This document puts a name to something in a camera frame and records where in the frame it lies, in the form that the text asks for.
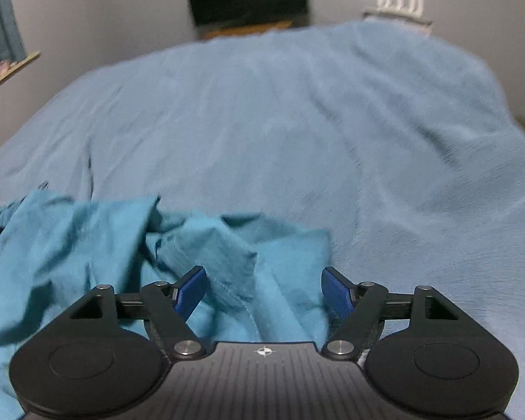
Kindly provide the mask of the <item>teal blue garment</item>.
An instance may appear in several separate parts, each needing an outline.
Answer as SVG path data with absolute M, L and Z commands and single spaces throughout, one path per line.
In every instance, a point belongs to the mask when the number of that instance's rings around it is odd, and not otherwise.
M 0 419 L 21 409 L 8 366 L 21 344 L 96 285 L 135 293 L 195 266 L 209 285 L 188 325 L 201 340 L 313 341 L 329 320 L 326 230 L 261 213 L 164 210 L 157 198 L 76 201 L 34 191 L 0 208 Z

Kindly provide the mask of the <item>light blue fleece blanket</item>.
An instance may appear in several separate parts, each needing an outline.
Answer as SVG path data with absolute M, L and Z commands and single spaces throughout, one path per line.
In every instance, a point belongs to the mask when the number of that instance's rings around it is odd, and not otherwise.
M 440 39 L 357 22 L 100 68 L 1 147 L 0 208 L 34 191 L 326 230 L 328 266 L 432 285 L 512 350 L 525 419 L 525 132 Z

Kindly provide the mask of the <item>wooden window sill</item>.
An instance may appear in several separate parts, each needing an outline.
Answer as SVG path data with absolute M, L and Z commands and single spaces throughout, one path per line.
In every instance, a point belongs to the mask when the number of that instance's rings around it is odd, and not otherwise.
M 8 67 L 8 70 L 0 74 L 0 86 L 5 84 L 14 75 L 22 71 L 25 67 L 27 67 L 27 65 L 33 64 L 34 61 L 37 61 L 40 55 L 40 51 L 34 51 L 30 53 L 24 60 L 20 62 L 13 62 L 13 64 Z

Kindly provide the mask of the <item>small router shelf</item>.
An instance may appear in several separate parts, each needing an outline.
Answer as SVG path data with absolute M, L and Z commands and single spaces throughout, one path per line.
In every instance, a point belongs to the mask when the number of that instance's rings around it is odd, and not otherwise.
M 432 20 L 424 18 L 415 12 L 409 12 L 406 9 L 376 8 L 365 9 L 362 12 L 364 21 L 385 21 L 402 25 L 402 27 L 412 30 L 413 32 L 424 35 L 432 34 Z

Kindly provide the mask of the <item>white wifi router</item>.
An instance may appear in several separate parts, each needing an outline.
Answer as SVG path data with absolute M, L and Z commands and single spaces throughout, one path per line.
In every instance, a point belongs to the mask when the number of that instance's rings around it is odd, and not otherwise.
M 376 9 L 389 15 L 420 19 L 425 11 L 425 0 L 376 0 Z

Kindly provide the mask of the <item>wooden monitor desk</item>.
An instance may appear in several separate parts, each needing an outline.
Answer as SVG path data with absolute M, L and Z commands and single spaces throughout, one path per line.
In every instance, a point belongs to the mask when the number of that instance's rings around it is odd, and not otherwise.
M 273 32 L 273 30 L 286 30 L 301 27 L 304 27 L 302 21 L 280 20 L 264 24 L 207 29 L 199 34 L 199 39 L 201 41 L 209 41 L 216 38 L 261 35 L 266 32 Z

